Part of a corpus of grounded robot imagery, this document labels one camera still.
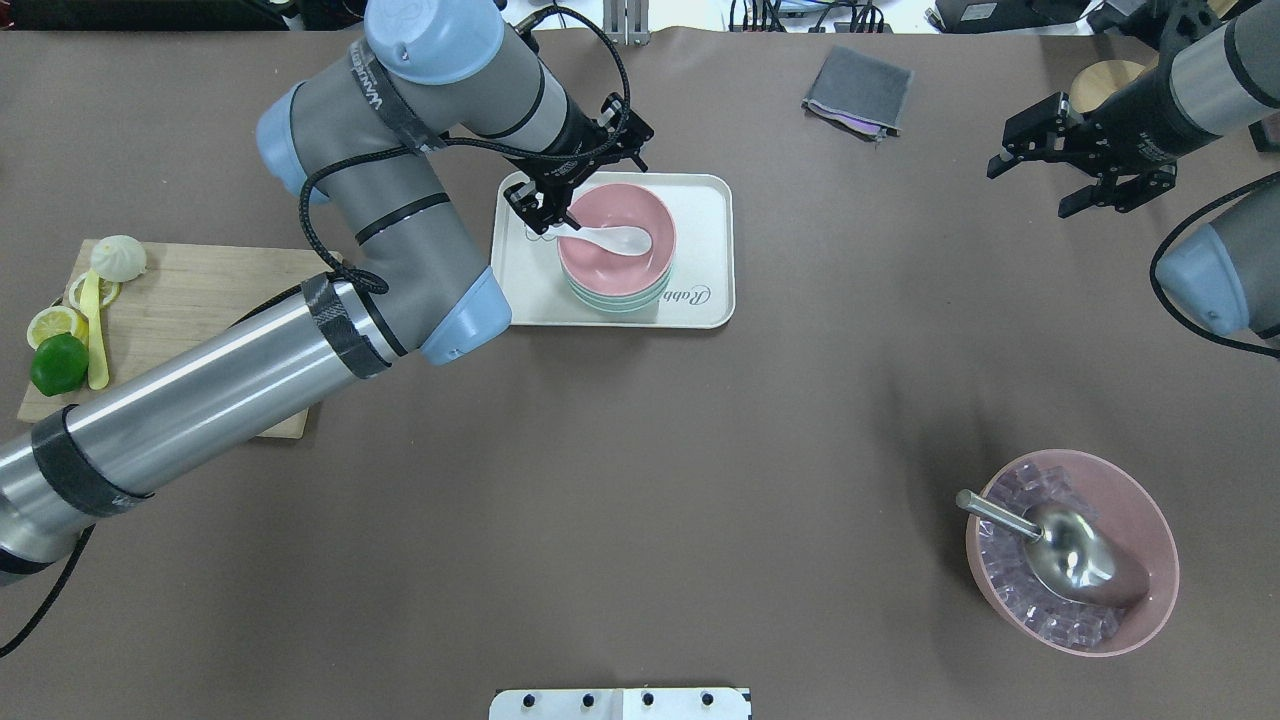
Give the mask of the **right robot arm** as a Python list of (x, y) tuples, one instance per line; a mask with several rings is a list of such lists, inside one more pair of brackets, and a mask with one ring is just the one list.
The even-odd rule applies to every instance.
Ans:
[[(1087, 184), (1057, 214), (1126, 213), (1171, 191), (1179, 163), (1277, 114), (1277, 4), (1221, 19), (1206, 1), (1161, 1), (1152, 69), (1079, 108), (1057, 92), (1009, 118), (986, 174), (1070, 165)], [(1215, 345), (1277, 357), (1277, 173), (1208, 201), (1157, 245), (1147, 270), (1164, 310)]]

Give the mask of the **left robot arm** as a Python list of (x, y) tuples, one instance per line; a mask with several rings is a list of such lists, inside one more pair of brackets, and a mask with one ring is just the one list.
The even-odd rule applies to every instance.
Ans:
[(260, 118), (268, 169), (300, 197), (326, 270), (174, 359), (3, 446), (3, 583), (68, 556), (83, 529), (420, 351), (440, 365), (512, 311), (429, 163), (470, 146), (525, 182), (504, 197), (543, 233), (573, 191), (637, 160), (653, 128), (631, 92), (586, 114), (538, 55), (544, 8), (509, 26), (493, 1), (370, 1), (344, 56)]

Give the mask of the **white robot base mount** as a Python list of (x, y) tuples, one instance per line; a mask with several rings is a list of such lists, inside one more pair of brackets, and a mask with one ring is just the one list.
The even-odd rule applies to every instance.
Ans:
[(489, 719), (751, 719), (748, 689), (705, 687), (616, 687), (506, 689), (495, 693)]

